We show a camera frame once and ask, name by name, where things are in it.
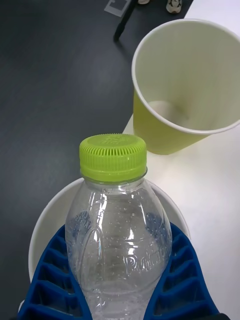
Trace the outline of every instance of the yellow paper cup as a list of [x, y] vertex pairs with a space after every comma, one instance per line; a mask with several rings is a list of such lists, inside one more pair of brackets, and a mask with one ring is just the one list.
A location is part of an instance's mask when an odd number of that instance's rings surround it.
[[132, 61], [133, 128], [168, 155], [240, 123], [240, 38], [203, 20], [162, 24]]

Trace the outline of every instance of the clear plastic bottle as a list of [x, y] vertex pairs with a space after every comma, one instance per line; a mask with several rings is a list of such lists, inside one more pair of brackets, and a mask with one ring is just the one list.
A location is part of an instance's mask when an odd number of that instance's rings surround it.
[[142, 320], [169, 261], [171, 227], [143, 178], [146, 153], [134, 135], [99, 135], [80, 145], [85, 179], [68, 213], [65, 238], [93, 320]]

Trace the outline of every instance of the blue plastic grid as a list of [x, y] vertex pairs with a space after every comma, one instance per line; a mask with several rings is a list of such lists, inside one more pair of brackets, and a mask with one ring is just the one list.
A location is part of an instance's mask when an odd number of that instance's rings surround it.
[[[189, 239], [171, 224], [172, 254], [148, 303], [143, 320], [194, 320], [218, 314]], [[18, 320], [92, 320], [72, 275], [65, 226], [43, 252]]]

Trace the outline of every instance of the dark gray floor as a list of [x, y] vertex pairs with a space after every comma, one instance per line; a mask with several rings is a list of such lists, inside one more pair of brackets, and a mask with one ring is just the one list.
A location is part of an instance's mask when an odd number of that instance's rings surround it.
[[28, 249], [48, 201], [79, 178], [79, 143], [121, 133], [131, 114], [131, 60], [154, 27], [183, 18], [166, 0], [138, 6], [120, 43], [108, 0], [0, 0], [0, 319], [29, 287]]

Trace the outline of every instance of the green bottle cap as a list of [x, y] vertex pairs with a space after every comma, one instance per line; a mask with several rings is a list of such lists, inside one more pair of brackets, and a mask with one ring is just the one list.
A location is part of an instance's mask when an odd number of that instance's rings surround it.
[[99, 134], [80, 144], [80, 166], [84, 177], [98, 182], [124, 182], [147, 171], [147, 148], [132, 134]]

